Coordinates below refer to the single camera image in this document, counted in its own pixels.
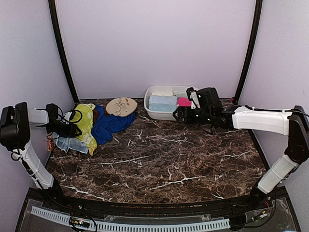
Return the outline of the pink towel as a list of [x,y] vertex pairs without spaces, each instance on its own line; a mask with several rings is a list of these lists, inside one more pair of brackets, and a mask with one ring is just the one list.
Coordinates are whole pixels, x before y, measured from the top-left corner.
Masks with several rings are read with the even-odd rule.
[[192,101],[190,101],[188,98],[186,97],[179,97],[177,99],[177,105],[179,107],[191,107],[192,106]]

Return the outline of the yellow green patterned towel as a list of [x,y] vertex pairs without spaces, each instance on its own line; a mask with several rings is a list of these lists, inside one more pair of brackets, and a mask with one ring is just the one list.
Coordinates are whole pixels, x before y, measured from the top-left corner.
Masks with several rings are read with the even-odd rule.
[[96,139],[91,133],[93,128],[94,109],[95,105],[92,103],[79,104],[74,109],[75,116],[73,117],[73,119],[70,119],[70,122],[75,123],[79,130],[82,132],[81,135],[77,136],[77,139],[79,139],[86,145],[91,156],[93,156],[94,151],[98,147]]

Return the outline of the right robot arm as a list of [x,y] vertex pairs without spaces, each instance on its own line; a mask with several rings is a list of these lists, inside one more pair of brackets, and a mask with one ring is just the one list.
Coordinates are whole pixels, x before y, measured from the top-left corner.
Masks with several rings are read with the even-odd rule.
[[258,209],[265,202],[265,195],[308,160],[309,116],[303,107],[296,105],[288,109],[261,109],[236,104],[224,107],[213,87],[200,90],[190,87],[186,94],[189,106],[178,104],[172,113],[180,123],[208,124],[212,128],[248,130],[286,138],[287,146],[282,155],[259,179],[246,200],[251,210]]

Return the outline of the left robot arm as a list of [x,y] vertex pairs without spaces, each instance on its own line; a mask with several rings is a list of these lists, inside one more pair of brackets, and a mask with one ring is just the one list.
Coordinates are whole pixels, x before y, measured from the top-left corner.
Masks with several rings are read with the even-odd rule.
[[30,125],[45,128],[48,134],[74,138],[82,134],[77,125],[82,117],[81,111],[74,109],[65,115],[54,103],[36,109],[29,108],[26,102],[3,108],[0,116],[0,144],[11,152],[12,160],[22,164],[37,188],[50,195],[49,203],[58,211],[68,207],[68,199],[37,156],[30,140]]

